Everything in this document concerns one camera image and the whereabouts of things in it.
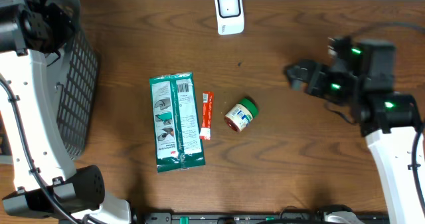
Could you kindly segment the green lid jar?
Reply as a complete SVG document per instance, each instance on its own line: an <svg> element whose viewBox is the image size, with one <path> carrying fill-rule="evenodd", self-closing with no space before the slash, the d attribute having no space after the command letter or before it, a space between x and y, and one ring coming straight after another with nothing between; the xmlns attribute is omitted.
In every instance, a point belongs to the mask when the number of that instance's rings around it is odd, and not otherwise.
<svg viewBox="0 0 425 224"><path fill-rule="evenodd" d="M241 132L257 117L258 108L248 98L241 99L225 115L224 120L235 132Z"/></svg>

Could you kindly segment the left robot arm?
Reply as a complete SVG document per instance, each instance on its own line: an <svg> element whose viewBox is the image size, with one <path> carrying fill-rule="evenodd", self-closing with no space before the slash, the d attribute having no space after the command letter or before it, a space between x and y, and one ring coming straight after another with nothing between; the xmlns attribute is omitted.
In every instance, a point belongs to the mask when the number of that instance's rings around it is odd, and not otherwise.
<svg viewBox="0 0 425 224"><path fill-rule="evenodd" d="M1 120L14 167L10 216L60 223L135 223L86 147L99 62L80 25L79 0L1 0Z"/></svg>

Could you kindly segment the red snack package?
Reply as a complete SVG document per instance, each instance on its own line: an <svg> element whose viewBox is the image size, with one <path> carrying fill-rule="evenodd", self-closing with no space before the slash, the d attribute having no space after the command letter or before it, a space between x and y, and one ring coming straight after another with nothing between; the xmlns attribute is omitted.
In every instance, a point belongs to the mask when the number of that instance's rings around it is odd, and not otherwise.
<svg viewBox="0 0 425 224"><path fill-rule="evenodd" d="M212 123L212 111L213 111L213 92L203 93L203 122L201 124L200 139L210 140L211 139L211 123Z"/></svg>

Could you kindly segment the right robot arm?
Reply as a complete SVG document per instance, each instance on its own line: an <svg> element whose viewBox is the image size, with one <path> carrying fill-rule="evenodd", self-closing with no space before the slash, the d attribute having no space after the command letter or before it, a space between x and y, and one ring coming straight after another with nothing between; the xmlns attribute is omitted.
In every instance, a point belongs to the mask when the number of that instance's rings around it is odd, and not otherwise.
<svg viewBox="0 0 425 224"><path fill-rule="evenodd" d="M415 98L394 90L396 47L334 38L333 64L300 60L285 70L293 89L348 106L378 169L390 223L424 222L424 121Z"/></svg>

